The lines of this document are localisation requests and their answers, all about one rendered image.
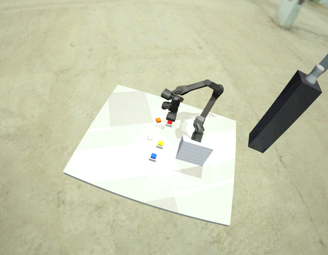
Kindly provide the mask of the yellow button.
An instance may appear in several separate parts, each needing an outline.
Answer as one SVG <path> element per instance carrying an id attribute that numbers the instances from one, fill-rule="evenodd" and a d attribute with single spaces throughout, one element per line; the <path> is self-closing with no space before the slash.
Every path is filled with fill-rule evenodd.
<path id="1" fill-rule="evenodd" d="M 156 148 L 163 149 L 164 143 L 165 142 L 158 140 Z"/>

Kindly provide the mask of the red button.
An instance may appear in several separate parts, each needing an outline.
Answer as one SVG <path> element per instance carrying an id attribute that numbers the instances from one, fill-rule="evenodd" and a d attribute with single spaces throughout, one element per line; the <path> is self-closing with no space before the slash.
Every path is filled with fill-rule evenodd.
<path id="1" fill-rule="evenodd" d="M 172 121 L 169 121 L 169 120 L 167 120 L 166 126 L 168 126 L 168 127 L 172 127 L 172 125 L 173 125 L 173 122 L 172 122 Z"/>

